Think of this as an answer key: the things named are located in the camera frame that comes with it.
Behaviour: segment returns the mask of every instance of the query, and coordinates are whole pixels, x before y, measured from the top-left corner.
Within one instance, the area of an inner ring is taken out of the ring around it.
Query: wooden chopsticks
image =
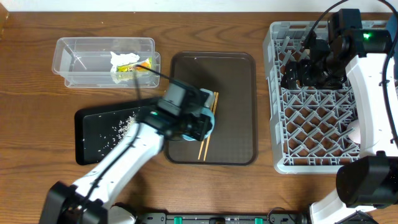
[[[216,114],[216,107],[217,107],[217,101],[218,101],[218,92],[214,92],[214,96],[215,96],[215,100],[214,100],[213,106],[211,107],[211,111],[213,112],[213,114]],[[209,135],[209,136],[207,137],[207,140],[206,140],[205,156],[203,157],[203,161],[206,161],[207,149],[208,149],[208,147],[209,147],[210,137],[211,137],[211,135]],[[201,151],[202,151],[202,149],[203,149],[204,143],[205,143],[205,140],[203,140],[203,141],[201,142],[201,144],[200,144],[200,150],[199,150],[198,159],[200,159]]]

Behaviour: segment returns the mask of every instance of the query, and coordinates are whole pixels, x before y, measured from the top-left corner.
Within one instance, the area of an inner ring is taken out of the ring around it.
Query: wooden table surface
[[[259,156],[246,167],[183,166],[161,153],[128,183],[118,201],[138,211],[267,213],[302,210],[335,188],[335,175],[281,175],[272,165],[269,92],[262,41],[274,21],[314,21],[319,13],[12,12],[0,41],[0,223],[37,223],[58,180],[72,184],[93,166],[75,162],[79,109],[135,100],[131,89],[72,89],[51,71],[61,37],[152,37],[169,73],[177,52],[247,52],[256,60]],[[386,20],[388,14],[363,19]],[[167,88],[142,90],[159,96]],[[396,208],[372,212],[397,223]]]

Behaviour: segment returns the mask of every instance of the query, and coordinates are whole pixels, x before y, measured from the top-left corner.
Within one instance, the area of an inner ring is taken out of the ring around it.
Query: brown tray
[[[181,52],[170,75],[219,93],[206,160],[206,140],[170,141],[166,157],[178,164],[248,165],[257,158],[256,63],[246,53]]]

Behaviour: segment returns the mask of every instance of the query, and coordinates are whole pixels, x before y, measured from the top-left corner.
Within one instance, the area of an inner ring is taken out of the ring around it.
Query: plastic grid rack
[[[301,41],[314,22],[273,22],[263,42],[264,65],[271,102],[271,141],[275,170],[281,174],[335,174],[358,159],[359,146],[347,135],[357,119],[349,82],[342,90],[280,87],[289,61],[309,58]],[[386,21],[363,21],[364,29],[383,29]],[[325,21],[315,29],[327,40]]]

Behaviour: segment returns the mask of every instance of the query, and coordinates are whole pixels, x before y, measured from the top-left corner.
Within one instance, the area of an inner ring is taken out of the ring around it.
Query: plastic container
[[[141,37],[64,37],[55,48],[52,71],[65,78],[70,88],[132,88],[134,80],[116,83],[111,74],[111,52],[134,53],[139,61],[152,58],[151,69],[160,71],[160,55],[155,41]],[[151,72],[139,72],[140,88],[159,86],[160,77]]]
[[[347,135],[357,119],[349,82],[342,90],[303,87],[287,90],[280,81],[289,61],[309,58],[300,42],[314,22],[273,22],[262,48],[271,103],[271,146],[274,168],[281,174],[335,174],[359,158],[359,146]],[[363,21],[364,29],[383,29],[386,21]],[[315,28],[327,40],[325,21]]]

